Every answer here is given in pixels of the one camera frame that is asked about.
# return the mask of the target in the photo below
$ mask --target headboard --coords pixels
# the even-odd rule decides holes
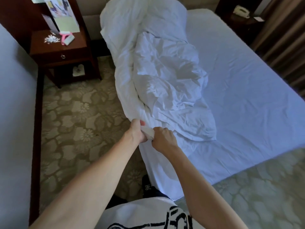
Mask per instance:
[[[101,39],[99,15],[109,0],[76,0],[91,40]],[[207,8],[215,11],[219,0],[178,0],[187,9]]]

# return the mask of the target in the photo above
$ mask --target nightstand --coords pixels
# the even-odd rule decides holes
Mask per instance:
[[[265,22],[259,22],[253,17],[243,18],[236,14],[225,14],[221,19],[240,37],[247,45],[250,45]]]
[[[30,56],[36,61],[40,70],[58,87],[75,81],[99,78],[97,58],[92,56],[90,39],[81,27],[80,32],[74,33],[75,39],[68,45],[61,42],[45,43],[44,39],[50,35],[50,30],[34,31],[31,38]],[[73,67],[83,64],[85,75],[73,77]]]

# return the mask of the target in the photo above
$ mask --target forearm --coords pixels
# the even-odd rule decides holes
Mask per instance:
[[[93,229],[137,146],[126,132],[104,156],[69,183],[31,229]]]
[[[235,211],[204,179],[179,147],[167,153],[181,183],[191,216],[206,229],[245,229]]]

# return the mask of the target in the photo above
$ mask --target white bed sheet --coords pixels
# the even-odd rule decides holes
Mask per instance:
[[[193,142],[189,159],[211,184],[305,145],[305,102],[218,16],[190,10],[186,30],[209,75],[203,92],[217,127],[217,140]],[[139,147],[152,185],[183,197],[150,147]]]

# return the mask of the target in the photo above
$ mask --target bottom shelf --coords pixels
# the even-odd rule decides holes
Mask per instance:
[[[85,75],[73,76],[73,67],[83,64],[85,68]],[[59,84],[70,84],[73,82],[84,81],[89,79],[96,79],[94,68],[90,61],[84,61],[79,63],[72,63],[68,65],[57,66],[54,68],[54,77],[58,80]]]

